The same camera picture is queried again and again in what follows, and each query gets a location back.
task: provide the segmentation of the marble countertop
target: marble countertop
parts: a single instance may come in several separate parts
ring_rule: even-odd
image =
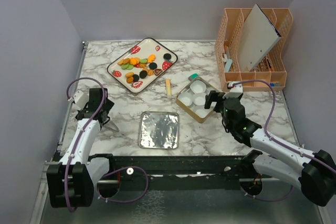
[[[109,99],[115,105],[110,111],[111,120],[120,132],[113,132],[113,126],[107,123],[93,143],[91,153],[112,153],[113,155],[245,155],[251,148],[238,143],[230,134],[225,133],[221,117],[213,113],[204,123],[196,122],[175,99],[166,97],[165,79],[171,79],[172,93],[176,95],[188,84],[188,77],[199,74],[204,80],[220,90],[216,65],[214,41],[167,41],[159,42],[178,55],[178,61],[162,77],[148,86],[138,95],[133,95],[107,73],[107,66],[115,61],[138,41],[93,41],[83,63],[81,77],[99,80],[108,89]],[[79,82],[78,88],[88,92],[96,87],[92,81]],[[247,116],[264,126],[269,114],[272,97],[270,92],[245,92],[241,103]],[[140,116],[144,111],[170,111],[180,116],[179,146],[173,150],[156,150],[138,146]],[[77,111],[71,110],[64,135],[61,154],[70,145],[75,134]],[[276,107],[269,123],[269,131],[291,143],[296,143],[284,100],[277,92]]]

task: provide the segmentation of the white bowl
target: white bowl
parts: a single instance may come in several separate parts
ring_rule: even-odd
[[[203,81],[194,81],[190,85],[191,90],[196,94],[196,93],[204,93],[206,90],[206,85]]]
[[[205,96],[206,93],[196,93],[193,95],[193,102],[197,106],[201,106],[205,104]]]
[[[206,110],[204,106],[196,106],[193,111],[196,115],[198,115],[200,118],[206,117],[211,110]]]
[[[187,107],[193,104],[193,96],[188,92],[180,94],[177,98]]]

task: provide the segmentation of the plastic organizer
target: plastic organizer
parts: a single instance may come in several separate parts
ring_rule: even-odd
[[[274,90],[280,91],[285,87],[287,77],[287,72],[281,59],[281,51],[293,23],[293,16],[287,8],[262,8],[262,11],[281,34],[281,39],[254,70],[241,72],[237,61],[237,52],[244,21],[251,10],[252,8],[226,8],[224,11],[215,44],[216,60],[221,80],[220,86],[223,91],[228,91],[227,84],[231,81],[261,79],[268,83],[274,83]],[[229,72],[224,71],[224,46],[229,48],[229,54],[233,61]],[[243,87],[244,91],[269,90],[267,85],[260,82],[245,83]]]

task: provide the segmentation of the black round cookie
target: black round cookie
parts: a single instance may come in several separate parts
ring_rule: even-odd
[[[139,76],[137,74],[134,74],[132,77],[134,82],[139,80]]]
[[[158,68],[158,65],[155,62],[152,62],[152,63],[149,64],[149,68],[154,70],[154,69]]]
[[[142,70],[142,71],[140,72],[139,76],[140,76],[141,79],[146,78],[146,76],[147,76],[147,71],[146,71],[146,70]]]
[[[165,60],[170,60],[171,58],[172,58],[171,54],[164,54],[163,55],[163,59],[165,59]]]

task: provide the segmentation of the tray with strawberry pattern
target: tray with strawberry pattern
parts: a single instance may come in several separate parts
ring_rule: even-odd
[[[146,38],[109,64],[107,72],[132,93],[140,93],[177,60],[175,53]]]

